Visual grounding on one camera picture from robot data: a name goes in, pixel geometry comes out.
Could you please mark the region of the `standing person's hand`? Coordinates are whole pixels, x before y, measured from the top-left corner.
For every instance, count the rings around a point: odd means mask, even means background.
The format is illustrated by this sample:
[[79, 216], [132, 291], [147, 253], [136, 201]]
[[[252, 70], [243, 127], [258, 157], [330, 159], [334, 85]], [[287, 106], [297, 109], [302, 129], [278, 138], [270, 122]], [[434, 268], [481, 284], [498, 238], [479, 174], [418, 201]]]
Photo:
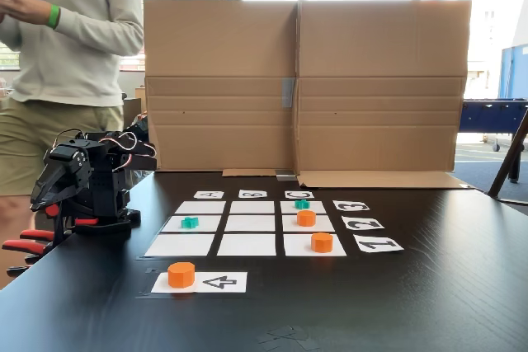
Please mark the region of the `standing person's hand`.
[[52, 5], [45, 0], [1, 0], [1, 18], [10, 16], [18, 21], [47, 25]]

